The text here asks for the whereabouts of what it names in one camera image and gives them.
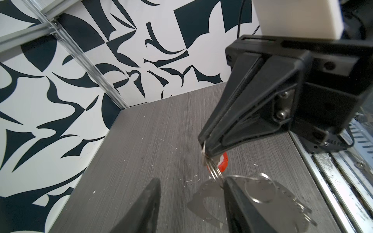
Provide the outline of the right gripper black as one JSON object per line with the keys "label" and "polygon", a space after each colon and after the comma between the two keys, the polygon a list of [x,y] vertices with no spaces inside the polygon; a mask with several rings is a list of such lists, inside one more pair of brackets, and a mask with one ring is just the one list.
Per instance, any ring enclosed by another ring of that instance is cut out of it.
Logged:
{"label": "right gripper black", "polygon": [[373,45],[361,40],[319,40],[245,35],[226,48],[233,67],[242,53],[263,65],[238,97],[233,125],[206,157],[246,142],[292,131],[302,137],[340,133],[373,87]]}

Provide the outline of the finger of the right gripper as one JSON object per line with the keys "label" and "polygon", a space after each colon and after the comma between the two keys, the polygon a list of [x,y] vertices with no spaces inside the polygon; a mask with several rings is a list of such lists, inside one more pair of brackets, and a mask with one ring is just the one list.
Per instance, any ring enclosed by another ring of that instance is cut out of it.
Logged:
{"label": "finger of the right gripper", "polygon": [[217,145],[218,139],[230,129],[238,113],[232,110],[233,105],[263,63],[262,55],[257,53],[245,52],[237,57],[222,96],[198,136],[201,145]]}

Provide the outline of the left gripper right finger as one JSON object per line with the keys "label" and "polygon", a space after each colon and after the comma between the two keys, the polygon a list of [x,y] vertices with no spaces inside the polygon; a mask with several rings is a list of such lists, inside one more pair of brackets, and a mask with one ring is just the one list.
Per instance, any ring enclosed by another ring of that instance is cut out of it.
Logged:
{"label": "left gripper right finger", "polygon": [[233,178],[223,183],[224,203],[231,233],[275,233],[276,230],[265,220],[249,201]]}

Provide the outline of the perforated metal ring plate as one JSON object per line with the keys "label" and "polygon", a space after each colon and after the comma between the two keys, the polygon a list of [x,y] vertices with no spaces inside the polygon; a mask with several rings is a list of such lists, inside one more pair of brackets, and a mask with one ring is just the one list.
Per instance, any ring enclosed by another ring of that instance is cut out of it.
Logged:
{"label": "perforated metal ring plate", "polygon": [[257,211],[276,230],[275,233],[305,233],[309,226],[318,224],[311,218],[312,210],[299,201],[295,195],[277,181],[264,173],[257,173],[251,177],[239,175],[226,176],[222,181],[209,179],[193,194],[187,208],[196,216],[229,232],[226,222],[215,218],[205,207],[208,198],[222,198],[224,200],[223,183],[227,177],[233,178]]}

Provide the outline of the red key tag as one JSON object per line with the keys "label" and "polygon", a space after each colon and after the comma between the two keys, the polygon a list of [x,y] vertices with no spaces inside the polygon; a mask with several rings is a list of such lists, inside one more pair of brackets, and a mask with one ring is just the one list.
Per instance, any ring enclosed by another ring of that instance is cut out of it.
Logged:
{"label": "red key tag", "polygon": [[224,172],[226,170],[226,168],[228,167],[228,155],[227,155],[227,152],[224,152],[220,158],[219,158],[219,162],[218,162],[218,169],[220,170],[220,172]]}

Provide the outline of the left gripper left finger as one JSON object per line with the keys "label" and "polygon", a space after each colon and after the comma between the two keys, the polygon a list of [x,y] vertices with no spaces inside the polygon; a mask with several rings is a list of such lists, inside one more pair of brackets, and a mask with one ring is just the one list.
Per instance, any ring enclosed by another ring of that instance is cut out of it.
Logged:
{"label": "left gripper left finger", "polygon": [[112,233],[155,233],[161,201],[161,181],[153,178]]}

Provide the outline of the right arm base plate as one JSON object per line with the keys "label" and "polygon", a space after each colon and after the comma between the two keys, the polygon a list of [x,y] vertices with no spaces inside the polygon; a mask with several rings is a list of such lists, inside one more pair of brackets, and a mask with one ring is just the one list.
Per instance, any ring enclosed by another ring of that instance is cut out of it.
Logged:
{"label": "right arm base plate", "polygon": [[339,152],[353,147],[355,143],[355,138],[349,127],[346,127],[340,135],[332,135],[322,145],[317,145],[300,136],[298,138],[304,149],[311,154]]}

